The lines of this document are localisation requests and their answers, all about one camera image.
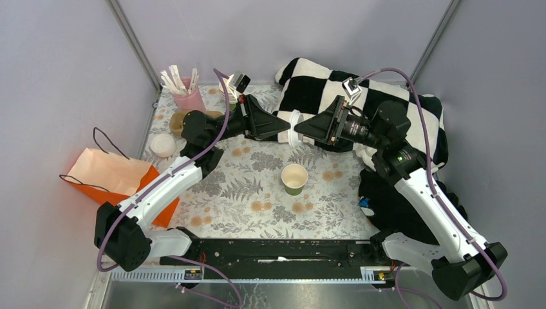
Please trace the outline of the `green paper coffee cup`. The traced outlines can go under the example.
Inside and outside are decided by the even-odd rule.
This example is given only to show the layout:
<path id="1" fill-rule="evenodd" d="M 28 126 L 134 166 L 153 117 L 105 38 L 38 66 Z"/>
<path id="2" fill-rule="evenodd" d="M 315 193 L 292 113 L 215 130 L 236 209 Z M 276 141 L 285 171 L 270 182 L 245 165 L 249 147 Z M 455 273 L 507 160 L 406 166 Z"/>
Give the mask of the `green paper coffee cup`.
<path id="1" fill-rule="evenodd" d="M 281 181 L 287 194 L 297 196 L 308 181 L 308 171 L 299 164 L 287 165 L 281 172 Z"/>

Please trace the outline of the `white plastic cup lid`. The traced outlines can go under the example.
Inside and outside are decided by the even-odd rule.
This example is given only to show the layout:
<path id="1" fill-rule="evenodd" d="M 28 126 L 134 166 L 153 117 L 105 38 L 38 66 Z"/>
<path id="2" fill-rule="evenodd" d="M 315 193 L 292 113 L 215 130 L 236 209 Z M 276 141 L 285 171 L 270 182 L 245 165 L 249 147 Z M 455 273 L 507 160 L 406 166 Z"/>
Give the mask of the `white plastic cup lid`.
<path id="1" fill-rule="evenodd" d="M 303 137 L 295 130 L 295 127 L 304 121 L 304 116 L 299 110 L 293 110 L 290 116 L 290 129 L 288 130 L 288 144 L 291 147 L 303 145 Z"/>

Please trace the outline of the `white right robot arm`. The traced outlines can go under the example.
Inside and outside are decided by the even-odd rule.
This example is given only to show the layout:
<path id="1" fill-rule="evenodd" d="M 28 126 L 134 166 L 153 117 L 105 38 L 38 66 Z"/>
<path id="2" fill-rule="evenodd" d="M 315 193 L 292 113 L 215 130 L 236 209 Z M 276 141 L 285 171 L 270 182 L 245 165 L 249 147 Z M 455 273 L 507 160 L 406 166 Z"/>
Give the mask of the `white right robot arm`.
<path id="1" fill-rule="evenodd" d="M 380 232 L 370 240 L 370 259 L 378 265 L 392 259 L 407 263 L 429 274 L 445 296 L 457 301 L 490 280 L 507 251 L 501 243 L 489 243 L 452 206 L 423 156 L 406 141 L 410 125 L 399 102 L 381 102 L 368 120 L 351 114 L 339 96 L 294 129 L 324 144 L 344 139 L 375 148 L 375 170 L 411 204 L 438 243 L 428 245 L 401 232 Z"/>

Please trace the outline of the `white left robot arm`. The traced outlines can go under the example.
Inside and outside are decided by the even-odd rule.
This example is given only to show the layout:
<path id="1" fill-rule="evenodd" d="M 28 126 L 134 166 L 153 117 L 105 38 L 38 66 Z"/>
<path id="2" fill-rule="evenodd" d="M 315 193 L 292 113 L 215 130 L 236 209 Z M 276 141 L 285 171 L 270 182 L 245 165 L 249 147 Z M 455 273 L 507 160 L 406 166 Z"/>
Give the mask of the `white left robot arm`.
<path id="1" fill-rule="evenodd" d="M 150 258 L 164 256 L 176 256 L 186 265 L 196 262 L 200 248 L 182 229 L 151 232 L 149 226 L 172 201 L 214 171 L 223 156 L 223 149 L 216 147 L 220 140 L 238 135 L 264 140 L 291 128 L 265 111 L 253 95 L 241 95 L 236 109 L 224 116 L 192 110 L 182 123 L 186 145 L 180 156 L 134 195 L 99 207 L 94 242 L 100 271 L 120 267 L 130 272 Z"/>

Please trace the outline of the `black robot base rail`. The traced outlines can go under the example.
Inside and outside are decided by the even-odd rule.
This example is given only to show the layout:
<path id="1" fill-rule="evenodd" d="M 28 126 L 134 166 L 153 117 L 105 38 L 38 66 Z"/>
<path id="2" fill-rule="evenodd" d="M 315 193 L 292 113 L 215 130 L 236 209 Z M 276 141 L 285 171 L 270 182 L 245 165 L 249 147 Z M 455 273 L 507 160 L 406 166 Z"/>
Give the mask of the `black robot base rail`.
<path id="1" fill-rule="evenodd" d="M 361 268 L 389 271 L 391 260 L 367 240 L 196 238 L 184 255 L 231 280 L 362 279 Z"/>

